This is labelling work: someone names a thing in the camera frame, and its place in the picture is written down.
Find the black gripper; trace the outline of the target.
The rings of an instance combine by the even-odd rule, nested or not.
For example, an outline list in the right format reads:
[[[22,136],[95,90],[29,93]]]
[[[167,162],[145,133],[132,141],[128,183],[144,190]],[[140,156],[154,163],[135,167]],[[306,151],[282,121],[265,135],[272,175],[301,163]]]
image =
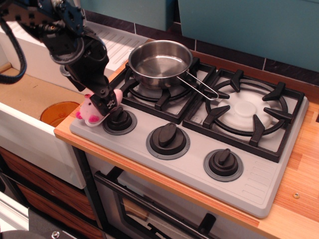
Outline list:
[[[88,27],[80,38],[80,52],[69,61],[64,61],[60,72],[78,91],[85,89],[94,94],[90,97],[93,106],[106,116],[118,106],[114,90],[109,89],[109,81],[104,70],[109,62],[104,42]]]

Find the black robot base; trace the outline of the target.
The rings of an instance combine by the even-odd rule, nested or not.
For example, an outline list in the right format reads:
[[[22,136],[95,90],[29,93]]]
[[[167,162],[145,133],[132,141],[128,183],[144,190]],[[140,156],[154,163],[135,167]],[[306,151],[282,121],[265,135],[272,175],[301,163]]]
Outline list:
[[[0,212],[0,237],[2,239],[83,239],[84,237],[58,227],[37,213],[13,208]]]

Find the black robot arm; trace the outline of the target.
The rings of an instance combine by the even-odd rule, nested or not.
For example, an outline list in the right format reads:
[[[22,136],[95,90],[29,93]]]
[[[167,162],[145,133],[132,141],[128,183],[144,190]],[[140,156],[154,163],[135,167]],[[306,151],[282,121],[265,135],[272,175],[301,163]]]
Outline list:
[[[104,70],[109,62],[104,42],[84,23],[81,7],[67,0],[2,0],[0,26],[11,41],[20,62],[15,76],[1,75],[2,84],[18,82],[25,74],[25,55],[8,22],[15,21],[30,36],[43,43],[61,74],[79,90],[94,94],[93,106],[106,116],[120,103]]]

